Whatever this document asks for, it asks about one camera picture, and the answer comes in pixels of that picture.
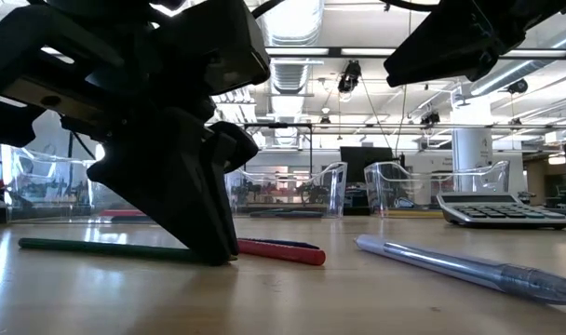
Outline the grey desk calculator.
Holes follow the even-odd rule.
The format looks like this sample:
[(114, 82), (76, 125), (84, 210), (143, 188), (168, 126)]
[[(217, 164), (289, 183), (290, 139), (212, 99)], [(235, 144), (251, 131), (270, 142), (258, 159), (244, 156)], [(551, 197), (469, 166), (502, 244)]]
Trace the grey desk calculator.
[(469, 228), (566, 228), (566, 215), (523, 204), (509, 193), (440, 193), (437, 201), (444, 219)]

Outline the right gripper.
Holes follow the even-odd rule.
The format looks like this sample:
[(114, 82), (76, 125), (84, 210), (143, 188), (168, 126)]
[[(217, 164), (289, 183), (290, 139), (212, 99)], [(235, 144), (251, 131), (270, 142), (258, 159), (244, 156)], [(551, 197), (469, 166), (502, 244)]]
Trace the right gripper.
[(566, 0), (440, 0), (384, 61), (391, 87), (464, 76), (476, 82)]

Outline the black monitor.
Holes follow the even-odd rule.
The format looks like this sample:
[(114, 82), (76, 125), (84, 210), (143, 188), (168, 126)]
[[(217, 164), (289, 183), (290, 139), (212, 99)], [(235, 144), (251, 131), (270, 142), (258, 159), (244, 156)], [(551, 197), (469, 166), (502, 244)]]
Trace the black monitor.
[(393, 153), (387, 147), (341, 147), (341, 159), (347, 164), (346, 181), (364, 182), (364, 168), (379, 162), (393, 160)]

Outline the long green pencil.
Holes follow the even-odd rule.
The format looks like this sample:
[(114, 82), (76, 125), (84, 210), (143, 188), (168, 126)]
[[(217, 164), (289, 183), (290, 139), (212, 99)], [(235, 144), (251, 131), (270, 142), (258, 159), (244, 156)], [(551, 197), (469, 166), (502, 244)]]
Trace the long green pencil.
[(28, 249), (81, 252), (114, 257), (181, 261), (190, 263), (201, 263), (203, 261), (192, 250), (185, 248), (163, 248), (29, 237), (21, 238), (18, 241), (18, 245), (21, 248)]

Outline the clear purple pen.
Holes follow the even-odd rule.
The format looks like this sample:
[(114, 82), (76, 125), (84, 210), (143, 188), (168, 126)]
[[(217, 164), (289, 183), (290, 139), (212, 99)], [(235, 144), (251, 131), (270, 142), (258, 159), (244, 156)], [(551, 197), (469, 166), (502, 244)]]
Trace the clear purple pen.
[(485, 288), (552, 305), (566, 305), (566, 278), (524, 267), (429, 248), (400, 244), (375, 235), (355, 239), (358, 248), (395, 261), (448, 275)]

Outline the clear plastic bin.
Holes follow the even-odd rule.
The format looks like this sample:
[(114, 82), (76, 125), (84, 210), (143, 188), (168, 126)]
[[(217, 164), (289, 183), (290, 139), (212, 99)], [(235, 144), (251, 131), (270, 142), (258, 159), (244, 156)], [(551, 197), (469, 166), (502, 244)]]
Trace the clear plastic bin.
[(411, 172), (394, 162), (373, 163), (364, 168), (372, 211), (387, 217), (396, 210), (438, 208), (438, 194), (505, 193), (509, 186), (509, 163), (459, 171)]
[(9, 221), (110, 221), (105, 209), (136, 209), (106, 186), (91, 181), (94, 162), (1, 147), (4, 198)]
[(243, 167), (225, 175), (233, 214), (271, 210), (318, 211), (320, 219), (339, 219), (344, 212), (347, 164), (335, 162), (320, 171), (303, 167)]

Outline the silver ceiling duct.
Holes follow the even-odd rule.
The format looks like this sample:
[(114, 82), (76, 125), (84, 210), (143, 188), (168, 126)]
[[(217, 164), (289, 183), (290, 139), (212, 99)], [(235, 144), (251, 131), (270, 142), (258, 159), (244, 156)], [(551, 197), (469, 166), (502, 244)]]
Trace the silver ceiling duct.
[[(263, 33), (269, 47), (313, 47), (317, 44), (324, 13), (324, 0), (285, 0), (263, 15)], [(301, 118), (311, 66), (271, 61), (271, 112), (279, 123)]]

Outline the black ceiling spotlight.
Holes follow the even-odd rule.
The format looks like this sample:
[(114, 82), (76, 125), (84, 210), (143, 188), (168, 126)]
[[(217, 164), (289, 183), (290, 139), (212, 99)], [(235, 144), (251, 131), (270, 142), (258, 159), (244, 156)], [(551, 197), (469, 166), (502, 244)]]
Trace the black ceiling spotlight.
[(511, 95), (524, 94), (528, 90), (528, 87), (529, 87), (528, 82), (524, 78), (521, 78), (520, 80), (510, 84), (506, 88), (506, 91)]
[(351, 93), (358, 85), (361, 75), (362, 72), (359, 61), (350, 60), (344, 71), (341, 73), (338, 83), (338, 91), (340, 93)]

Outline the black overhead beam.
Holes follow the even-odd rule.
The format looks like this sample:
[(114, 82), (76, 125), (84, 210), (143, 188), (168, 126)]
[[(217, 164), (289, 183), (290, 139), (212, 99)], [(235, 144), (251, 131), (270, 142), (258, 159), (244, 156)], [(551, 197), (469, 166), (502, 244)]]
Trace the black overhead beam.
[[(396, 50), (391, 47), (267, 47), (274, 58), (386, 59)], [(566, 60), (566, 49), (521, 48), (501, 56), (504, 60)]]

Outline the white round column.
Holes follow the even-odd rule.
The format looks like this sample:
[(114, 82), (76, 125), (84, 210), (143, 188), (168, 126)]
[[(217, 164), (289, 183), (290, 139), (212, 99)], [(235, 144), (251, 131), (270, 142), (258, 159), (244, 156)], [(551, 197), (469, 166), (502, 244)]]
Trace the white round column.
[(487, 97), (468, 98), (461, 88), (451, 93), (452, 169), (454, 190), (472, 193), (477, 190), (480, 168), (492, 165), (491, 105)]

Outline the yellow pencil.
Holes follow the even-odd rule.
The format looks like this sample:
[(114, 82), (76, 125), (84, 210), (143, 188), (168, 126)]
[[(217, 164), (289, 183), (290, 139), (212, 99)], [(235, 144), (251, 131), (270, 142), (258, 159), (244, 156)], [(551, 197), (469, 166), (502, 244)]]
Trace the yellow pencil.
[(442, 219), (443, 214), (438, 210), (399, 210), (392, 209), (384, 212), (385, 218), (393, 219)]

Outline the red marker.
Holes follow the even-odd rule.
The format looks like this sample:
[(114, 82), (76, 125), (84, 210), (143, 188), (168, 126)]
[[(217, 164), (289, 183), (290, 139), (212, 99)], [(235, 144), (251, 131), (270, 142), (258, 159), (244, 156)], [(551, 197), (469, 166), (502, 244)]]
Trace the red marker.
[(281, 244), (272, 244), (239, 239), (239, 252), (282, 261), (293, 261), (320, 266), (326, 261), (326, 253), (319, 248), (302, 248)]

